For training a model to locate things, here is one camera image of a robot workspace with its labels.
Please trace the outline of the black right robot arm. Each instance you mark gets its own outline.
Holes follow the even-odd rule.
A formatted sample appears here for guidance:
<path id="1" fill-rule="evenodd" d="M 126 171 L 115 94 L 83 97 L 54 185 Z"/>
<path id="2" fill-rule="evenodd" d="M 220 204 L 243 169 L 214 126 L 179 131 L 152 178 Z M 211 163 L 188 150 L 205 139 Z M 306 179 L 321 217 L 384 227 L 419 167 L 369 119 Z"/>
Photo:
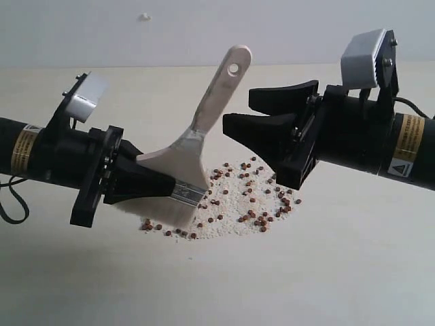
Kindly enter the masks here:
<path id="1" fill-rule="evenodd" d="M 394 111 L 397 90 L 350 96 L 343 86 L 318 93 L 311 80 L 249 91 L 251 114 L 227 113 L 223 132 L 262 158 L 280 185 L 300 189 L 329 162 L 434 189 L 434 120 Z"/>

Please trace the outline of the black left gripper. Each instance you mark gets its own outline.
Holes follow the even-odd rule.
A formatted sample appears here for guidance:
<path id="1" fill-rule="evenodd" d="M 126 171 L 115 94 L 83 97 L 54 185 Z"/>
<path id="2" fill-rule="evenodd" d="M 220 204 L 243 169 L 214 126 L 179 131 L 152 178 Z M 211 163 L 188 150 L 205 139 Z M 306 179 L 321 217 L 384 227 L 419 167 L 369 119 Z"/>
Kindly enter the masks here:
<path id="1" fill-rule="evenodd" d="M 122 136 L 123 129 L 115 126 L 89 132 L 47 126 L 37 137 L 33 179 L 79 190 L 71 225 L 92 227 L 102 194 L 105 204 L 172 194 L 175 179 L 133 161 L 141 152 Z"/>

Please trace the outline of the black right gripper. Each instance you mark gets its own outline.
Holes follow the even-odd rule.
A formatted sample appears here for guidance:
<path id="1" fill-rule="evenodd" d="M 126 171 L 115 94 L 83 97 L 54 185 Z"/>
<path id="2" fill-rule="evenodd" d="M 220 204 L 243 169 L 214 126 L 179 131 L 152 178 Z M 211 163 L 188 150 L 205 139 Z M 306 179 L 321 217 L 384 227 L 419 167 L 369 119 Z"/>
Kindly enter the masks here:
<path id="1" fill-rule="evenodd" d="M 275 170 L 277 182 L 292 189 L 300 189 L 320 161 L 385 174 L 396 88 L 381 88 L 373 101 L 368 89 L 354 97 L 343 86 L 329 85 L 307 104 L 318 88 L 318 80 L 252 88 L 248 107 L 269 116 L 225 114 L 222 132 L 258 155 Z M 306 105 L 313 113 L 302 136 L 294 138 L 294 113 Z"/>

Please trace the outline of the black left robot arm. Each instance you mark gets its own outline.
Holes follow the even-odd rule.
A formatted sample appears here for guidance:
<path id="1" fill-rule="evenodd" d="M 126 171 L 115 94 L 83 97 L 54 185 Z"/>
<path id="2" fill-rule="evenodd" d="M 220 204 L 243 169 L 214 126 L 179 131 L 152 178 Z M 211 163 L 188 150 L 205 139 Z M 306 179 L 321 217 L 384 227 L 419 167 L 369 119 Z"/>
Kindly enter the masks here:
<path id="1" fill-rule="evenodd" d="M 78 189 L 70 223 L 89 228 L 99 202 L 115 204 L 147 197 L 169 197 L 173 177 L 136 163 L 139 150 L 123 130 L 41 128 L 1 119 L 1 173 Z"/>

